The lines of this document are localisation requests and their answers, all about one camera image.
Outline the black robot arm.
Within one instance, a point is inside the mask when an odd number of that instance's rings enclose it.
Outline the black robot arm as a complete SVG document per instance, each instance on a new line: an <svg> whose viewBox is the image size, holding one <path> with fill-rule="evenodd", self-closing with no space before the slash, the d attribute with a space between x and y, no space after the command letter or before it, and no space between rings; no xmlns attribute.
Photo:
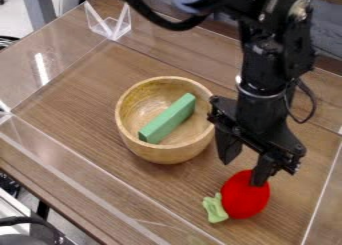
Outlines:
<svg viewBox="0 0 342 245"><path fill-rule="evenodd" d="M219 158L230 163L245 146L260 154L250 184L261 187L284 170L298 171L306 147L292 132L290 107L301 80L314 67L312 0L197 0L206 12L223 11L238 20L243 63L238 98L210 98Z"/></svg>

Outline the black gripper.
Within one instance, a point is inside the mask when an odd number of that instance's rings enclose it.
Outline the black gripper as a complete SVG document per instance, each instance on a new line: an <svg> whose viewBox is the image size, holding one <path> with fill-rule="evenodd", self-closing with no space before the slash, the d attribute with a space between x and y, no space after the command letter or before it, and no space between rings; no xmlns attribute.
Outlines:
<svg viewBox="0 0 342 245"><path fill-rule="evenodd" d="M294 175L308 149L288 125L289 109L282 98L238 99L214 95L207 120L215 127L218 156L227 165L247 146L258 153L250 184L262 187L281 170Z"/></svg>

